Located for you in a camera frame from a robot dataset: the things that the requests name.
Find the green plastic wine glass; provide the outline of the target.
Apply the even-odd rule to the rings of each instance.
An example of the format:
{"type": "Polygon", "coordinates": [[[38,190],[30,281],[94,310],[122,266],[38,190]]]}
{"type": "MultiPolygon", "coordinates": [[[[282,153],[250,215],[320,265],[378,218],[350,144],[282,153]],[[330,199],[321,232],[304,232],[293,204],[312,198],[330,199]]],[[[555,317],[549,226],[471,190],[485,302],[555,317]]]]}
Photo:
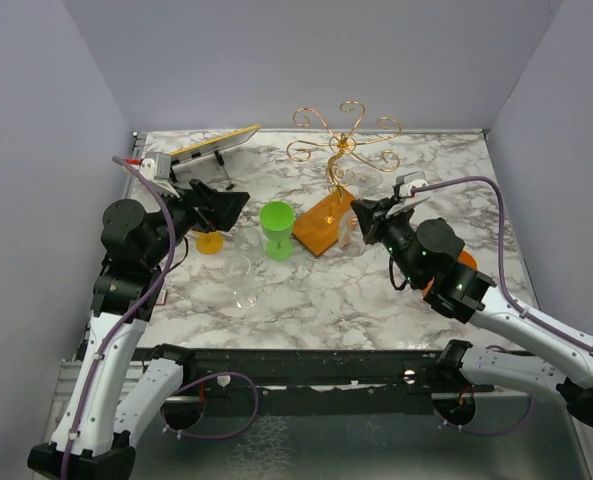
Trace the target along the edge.
{"type": "Polygon", "coordinates": [[[295,214],[292,207],[282,201],[269,202],[261,208],[259,219],[267,239],[267,256],[276,261],[287,260],[293,253],[291,236],[295,214]]]}

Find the orange plastic wine glass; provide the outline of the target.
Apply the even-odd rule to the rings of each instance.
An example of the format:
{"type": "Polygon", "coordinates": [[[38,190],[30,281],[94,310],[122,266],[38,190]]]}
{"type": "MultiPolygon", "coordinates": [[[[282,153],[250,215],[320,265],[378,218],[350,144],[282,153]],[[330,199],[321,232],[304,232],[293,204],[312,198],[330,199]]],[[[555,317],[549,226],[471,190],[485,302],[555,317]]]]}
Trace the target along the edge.
{"type": "MultiPolygon", "coordinates": [[[[463,263],[464,265],[472,268],[472,269],[477,269],[478,268],[478,264],[475,260],[475,258],[467,251],[467,250],[463,250],[459,257],[458,257],[458,261],[463,263]]],[[[433,286],[434,283],[434,279],[432,279],[427,286],[422,290],[421,294],[422,297],[425,298],[427,296],[427,294],[429,293],[431,287],[433,286]]]]}

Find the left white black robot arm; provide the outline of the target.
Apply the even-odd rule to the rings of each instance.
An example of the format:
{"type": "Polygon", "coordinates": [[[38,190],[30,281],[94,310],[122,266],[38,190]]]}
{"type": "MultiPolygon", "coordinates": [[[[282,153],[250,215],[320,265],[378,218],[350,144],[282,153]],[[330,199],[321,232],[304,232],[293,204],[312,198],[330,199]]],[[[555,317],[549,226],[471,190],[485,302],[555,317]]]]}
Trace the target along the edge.
{"type": "Polygon", "coordinates": [[[60,424],[29,453],[31,470],[48,479],[130,477],[136,446],[166,398],[190,392],[197,380],[191,364],[159,358],[129,394],[122,392],[175,247],[191,230],[229,231],[249,199],[193,180],[177,195],[158,197],[156,212],[130,198],[107,207],[88,346],[60,424]]]}

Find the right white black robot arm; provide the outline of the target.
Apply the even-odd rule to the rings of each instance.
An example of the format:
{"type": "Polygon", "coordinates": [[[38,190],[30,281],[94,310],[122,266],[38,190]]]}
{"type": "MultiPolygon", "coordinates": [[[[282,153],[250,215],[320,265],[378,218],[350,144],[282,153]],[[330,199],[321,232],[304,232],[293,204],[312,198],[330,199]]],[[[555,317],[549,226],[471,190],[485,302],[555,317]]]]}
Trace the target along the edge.
{"type": "Polygon", "coordinates": [[[494,354],[472,345],[435,367],[437,383],[457,391],[468,382],[507,386],[561,400],[567,412],[593,427],[593,336],[516,300],[502,279],[460,259],[464,242],[442,218],[412,226],[413,209],[395,197],[354,200],[363,239],[382,244],[402,288],[422,292],[438,314],[495,333],[528,351],[494,354]]]}

